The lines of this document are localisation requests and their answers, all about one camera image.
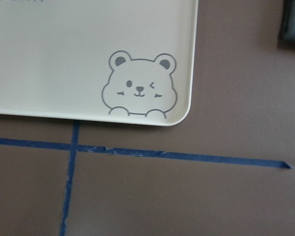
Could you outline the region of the cream bear serving tray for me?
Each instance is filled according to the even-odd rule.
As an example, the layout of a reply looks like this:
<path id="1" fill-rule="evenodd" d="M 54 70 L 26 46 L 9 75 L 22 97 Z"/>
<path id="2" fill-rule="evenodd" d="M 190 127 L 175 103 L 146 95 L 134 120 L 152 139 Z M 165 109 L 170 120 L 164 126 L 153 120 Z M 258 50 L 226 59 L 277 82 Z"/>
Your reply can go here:
<path id="1" fill-rule="evenodd" d="M 190 110 L 196 0 L 0 0 L 0 114 L 172 126 Z"/>

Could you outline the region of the grey folded cloth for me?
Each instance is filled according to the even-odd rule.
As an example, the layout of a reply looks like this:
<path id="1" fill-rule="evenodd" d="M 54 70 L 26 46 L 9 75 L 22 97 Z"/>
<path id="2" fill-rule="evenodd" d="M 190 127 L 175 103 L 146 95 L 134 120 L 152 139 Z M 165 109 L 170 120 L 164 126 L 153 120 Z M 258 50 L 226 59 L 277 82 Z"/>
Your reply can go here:
<path id="1" fill-rule="evenodd" d="M 295 0 L 283 2 L 283 14 L 279 31 L 279 40 L 295 45 Z"/>

